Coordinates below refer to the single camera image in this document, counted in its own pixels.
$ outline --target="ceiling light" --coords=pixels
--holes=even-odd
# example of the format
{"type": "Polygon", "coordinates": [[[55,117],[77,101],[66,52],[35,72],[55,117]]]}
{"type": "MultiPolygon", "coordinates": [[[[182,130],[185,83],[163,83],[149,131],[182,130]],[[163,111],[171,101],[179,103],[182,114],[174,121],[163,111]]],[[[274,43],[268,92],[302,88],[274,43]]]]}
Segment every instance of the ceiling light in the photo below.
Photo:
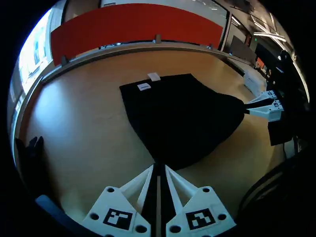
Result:
{"type": "Polygon", "coordinates": [[[260,29],[262,29],[265,33],[268,33],[268,30],[264,28],[262,25],[258,24],[257,22],[255,22],[254,24],[258,26],[260,29]]]}
{"type": "Polygon", "coordinates": [[[237,19],[234,16],[231,16],[231,18],[238,24],[241,25],[239,21],[237,21],[237,19]]]}
{"type": "Polygon", "coordinates": [[[284,36],[280,36],[280,35],[272,34],[272,33],[254,32],[254,36],[266,36],[266,37],[270,37],[273,39],[277,39],[277,40],[281,40],[283,42],[286,42],[286,39],[284,38],[284,36]]]}

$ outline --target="black object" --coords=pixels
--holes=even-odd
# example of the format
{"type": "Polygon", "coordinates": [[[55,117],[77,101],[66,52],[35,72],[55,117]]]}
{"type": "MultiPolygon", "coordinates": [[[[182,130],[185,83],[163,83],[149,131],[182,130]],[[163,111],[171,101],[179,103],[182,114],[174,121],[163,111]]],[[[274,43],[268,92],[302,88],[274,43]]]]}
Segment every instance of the black object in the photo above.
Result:
{"type": "Polygon", "coordinates": [[[47,195],[61,208],[60,203],[54,195],[51,180],[48,175],[48,167],[43,155],[44,139],[34,137],[29,145],[25,147],[22,140],[16,138],[21,175],[30,195],[37,198],[47,195]]]}
{"type": "Polygon", "coordinates": [[[153,159],[185,168],[226,140],[244,118],[244,103],[191,74],[120,86],[128,120],[153,159]],[[147,83],[145,90],[138,85],[147,83]]]}

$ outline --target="window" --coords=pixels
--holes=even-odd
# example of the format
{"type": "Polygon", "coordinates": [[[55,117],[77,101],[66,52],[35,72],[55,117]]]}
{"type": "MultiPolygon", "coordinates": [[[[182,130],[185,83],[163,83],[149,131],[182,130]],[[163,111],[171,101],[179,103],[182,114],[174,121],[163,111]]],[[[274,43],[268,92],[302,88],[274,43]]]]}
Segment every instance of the window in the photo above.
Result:
{"type": "Polygon", "coordinates": [[[23,90],[29,91],[35,79],[47,67],[46,27],[51,9],[40,19],[26,39],[19,57],[19,71],[23,90]]]}

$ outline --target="screw hole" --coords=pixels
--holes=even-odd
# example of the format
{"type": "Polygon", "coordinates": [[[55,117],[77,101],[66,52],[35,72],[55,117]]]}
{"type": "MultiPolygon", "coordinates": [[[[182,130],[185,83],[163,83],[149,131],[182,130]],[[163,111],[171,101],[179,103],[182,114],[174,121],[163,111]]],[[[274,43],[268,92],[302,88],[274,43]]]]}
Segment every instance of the screw hole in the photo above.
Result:
{"type": "Polygon", "coordinates": [[[113,188],[108,188],[107,191],[108,192],[114,192],[114,189],[113,188]]]}
{"type": "Polygon", "coordinates": [[[172,232],[172,233],[179,233],[180,231],[181,231],[180,226],[171,226],[170,227],[170,232],[172,232]]]}
{"type": "Polygon", "coordinates": [[[90,218],[93,220],[97,220],[97,219],[99,219],[99,216],[96,213],[91,213],[90,218]]]}
{"type": "Polygon", "coordinates": [[[217,218],[219,220],[225,220],[226,219],[226,215],[225,214],[219,214],[217,218]]]}
{"type": "Polygon", "coordinates": [[[139,226],[136,226],[135,230],[138,233],[145,233],[147,231],[147,228],[144,227],[144,226],[139,225],[139,226]]]}

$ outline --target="white bracket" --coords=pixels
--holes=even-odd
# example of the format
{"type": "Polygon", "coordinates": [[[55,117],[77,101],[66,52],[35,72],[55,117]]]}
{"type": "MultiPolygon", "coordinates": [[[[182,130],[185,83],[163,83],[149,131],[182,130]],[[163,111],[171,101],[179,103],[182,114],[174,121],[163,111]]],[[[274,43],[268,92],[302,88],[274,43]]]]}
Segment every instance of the white bracket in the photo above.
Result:
{"type": "Polygon", "coordinates": [[[284,111],[279,100],[275,100],[271,105],[250,108],[247,110],[249,110],[250,115],[266,118],[269,122],[280,120],[281,112],[284,111]]]}
{"type": "Polygon", "coordinates": [[[277,96],[275,95],[273,90],[263,91],[263,92],[261,92],[261,94],[257,98],[254,98],[253,100],[249,101],[247,104],[262,101],[265,99],[277,100],[277,96]]]}
{"type": "Polygon", "coordinates": [[[236,225],[210,186],[197,188],[168,166],[166,177],[176,212],[176,216],[166,225],[167,237],[213,237],[236,225]],[[175,184],[190,198],[184,207],[175,184]]]}
{"type": "Polygon", "coordinates": [[[280,120],[281,112],[284,111],[284,109],[272,90],[261,92],[257,98],[251,100],[247,104],[259,102],[265,99],[273,99],[274,101],[270,105],[247,109],[249,110],[249,114],[266,118],[269,122],[280,120]]]}
{"type": "Polygon", "coordinates": [[[102,236],[149,237],[151,226],[139,212],[144,206],[152,171],[153,165],[121,188],[106,187],[81,224],[102,236]],[[137,212],[127,199],[141,187],[137,212]]]}

